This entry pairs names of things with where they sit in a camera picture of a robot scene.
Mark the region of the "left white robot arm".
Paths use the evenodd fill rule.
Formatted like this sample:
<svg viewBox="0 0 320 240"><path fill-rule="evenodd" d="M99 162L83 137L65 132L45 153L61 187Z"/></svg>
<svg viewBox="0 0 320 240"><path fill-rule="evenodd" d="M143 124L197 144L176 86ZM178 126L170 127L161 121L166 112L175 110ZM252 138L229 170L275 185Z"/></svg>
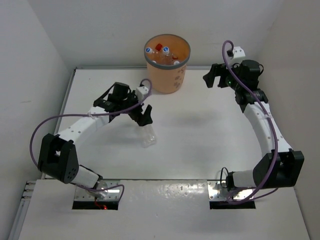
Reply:
<svg viewBox="0 0 320 240"><path fill-rule="evenodd" d="M151 125L152 106L143 107L151 90L151 86L143 83L132 90L125 83L115 82L93 102L88 113L64 114L65 118L79 119L68 128L42 138L38 160L34 161L37 169L64 184L93 193L103 192L105 189L100 185L103 177L79 163L77 150L90 135L120 115L128 115L139 127Z"/></svg>

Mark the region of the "grey cap clear jar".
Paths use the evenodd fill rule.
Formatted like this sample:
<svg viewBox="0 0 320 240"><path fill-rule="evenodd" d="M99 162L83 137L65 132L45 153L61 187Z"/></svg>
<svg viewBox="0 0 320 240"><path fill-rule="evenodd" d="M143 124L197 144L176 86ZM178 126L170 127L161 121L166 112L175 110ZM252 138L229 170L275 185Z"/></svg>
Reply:
<svg viewBox="0 0 320 240"><path fill-rule="evenodd" d="M141 135L141 144L144 148L148 148L157 143L157 137L151 124L140 127L139 131Z"/></svg>

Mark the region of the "blue cap clear bottle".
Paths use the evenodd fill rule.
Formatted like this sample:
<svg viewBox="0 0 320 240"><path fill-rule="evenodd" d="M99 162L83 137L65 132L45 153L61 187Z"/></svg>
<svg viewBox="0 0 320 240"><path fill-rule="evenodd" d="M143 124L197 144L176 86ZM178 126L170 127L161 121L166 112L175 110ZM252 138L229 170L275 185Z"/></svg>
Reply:
<svg viewBox="0 0 320 240"><path fill-rule="evenodd" d="M153 50L151 47L147 47L145 49L145 53L147 55L147 57L154 63L156 63L156 58L157 58L157 52L155 50Z"/></svg>

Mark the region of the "tall blue label bottle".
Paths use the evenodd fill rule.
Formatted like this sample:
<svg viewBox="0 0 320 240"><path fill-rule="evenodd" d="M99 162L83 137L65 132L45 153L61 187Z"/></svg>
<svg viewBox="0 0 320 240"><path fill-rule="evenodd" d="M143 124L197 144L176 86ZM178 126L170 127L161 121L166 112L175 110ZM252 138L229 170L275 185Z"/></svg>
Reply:
<svg viewBox="0 0 320 240"><path fill-rule="evenodd" d="M162 52L160 55L160 63L162 65L171 65L172 64L172 53L170 52L170 48L168 46L164 46L162 48Z"/></svg>

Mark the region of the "red cap juice bottle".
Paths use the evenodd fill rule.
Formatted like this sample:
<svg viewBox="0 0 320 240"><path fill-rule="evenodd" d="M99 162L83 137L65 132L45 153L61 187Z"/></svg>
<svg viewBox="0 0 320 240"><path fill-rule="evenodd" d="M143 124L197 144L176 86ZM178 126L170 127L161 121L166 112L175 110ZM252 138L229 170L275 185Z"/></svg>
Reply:
<svg viewBox="0 0 320 240"><path fill-rule="evenodd" d="M161 43L158 43L154 48L154 59L159 59L162 56L162 48L163 45Z"/></svg>

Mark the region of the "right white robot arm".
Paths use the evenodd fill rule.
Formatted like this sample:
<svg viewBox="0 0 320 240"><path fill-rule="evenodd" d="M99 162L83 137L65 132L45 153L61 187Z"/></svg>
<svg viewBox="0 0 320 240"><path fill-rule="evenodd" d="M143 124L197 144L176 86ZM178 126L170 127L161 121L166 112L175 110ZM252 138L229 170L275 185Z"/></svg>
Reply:
<svg viewBox="0 0 320 240"><path fill-rule="evenodd" d="M235 101L249 120L261 149L262 159L252 170L228 173L226 187L229 191L253 189L260 183L263 189L293 187L305 160L303 153L294 150L281 134L271 114L269 100L258 87L263 71L263 65L257 61L243 60L233 64L231 69L214 63L203 76L208 88L212 88L215 78L219 77L219 88L234 90Z"/></svg>

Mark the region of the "orange plastic bin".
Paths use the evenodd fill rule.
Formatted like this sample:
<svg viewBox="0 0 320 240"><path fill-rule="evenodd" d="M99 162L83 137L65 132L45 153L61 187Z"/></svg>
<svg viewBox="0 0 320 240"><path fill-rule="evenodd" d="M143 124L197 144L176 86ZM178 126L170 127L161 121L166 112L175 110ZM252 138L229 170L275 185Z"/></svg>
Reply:
<svg viewBox="0 0 320 240"><path fill-rule="evenodd" d="M161 64L160 58L156 62L152 62L146 55L147 47L155 50L157 44L167 46L172 53L171 65ZM189 43L182 37L174 34L160 34L149 39L144 46L144 58L146 60L148 78L151 80L153 89L163 93L171 94L180 89L183 84L187 62L190 59L191 47ZM173 65L175 60L180 64Z"/></svg>

